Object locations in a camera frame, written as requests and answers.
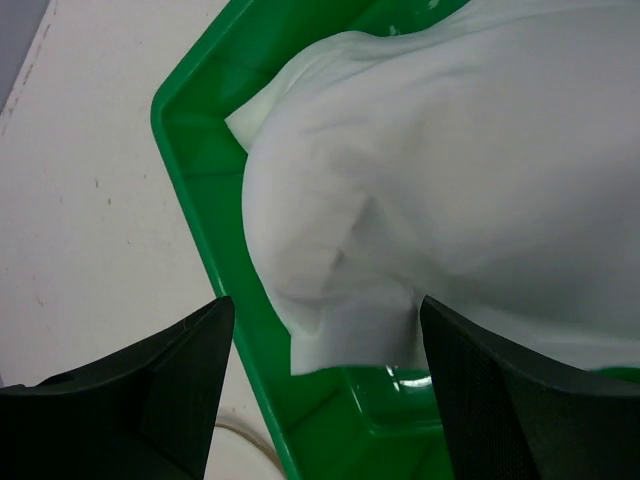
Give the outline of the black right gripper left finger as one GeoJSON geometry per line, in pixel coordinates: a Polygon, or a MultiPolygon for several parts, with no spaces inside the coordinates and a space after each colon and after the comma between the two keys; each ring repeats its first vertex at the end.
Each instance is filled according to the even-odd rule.
{"type": "Polygon", "coordinates": [[[234,321],[221,297],[83,367],[2,388],[2,478],[204,478],[234,321]]]}

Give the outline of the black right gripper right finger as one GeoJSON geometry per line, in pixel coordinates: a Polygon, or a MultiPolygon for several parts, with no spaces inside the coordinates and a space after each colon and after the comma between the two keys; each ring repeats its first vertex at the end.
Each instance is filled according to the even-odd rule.
{"type": "Polygon", "coordinates": [[[431,297],[420,322],[455,478],[638,478],[638,369],[560,363],[431,297]]]}

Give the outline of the pink bra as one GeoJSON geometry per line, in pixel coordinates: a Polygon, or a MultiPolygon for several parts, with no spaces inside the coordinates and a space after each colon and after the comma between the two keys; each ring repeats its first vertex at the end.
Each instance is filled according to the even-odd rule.
{"type": "Polygon", "coordinates": [[[293,374],[424,367],[425,297],[578,368],[638,365],[637,2],[340,33],[226,123],[293,374]]]}

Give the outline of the white mesh laundry bag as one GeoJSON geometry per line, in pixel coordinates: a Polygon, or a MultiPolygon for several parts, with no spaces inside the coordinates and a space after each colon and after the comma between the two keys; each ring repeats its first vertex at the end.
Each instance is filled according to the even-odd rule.
{"type": "Polygon", "coordinates": [[[284,479],[273,446],[242,417],[223,409],[216,419],[206,479],[284,479]]]}

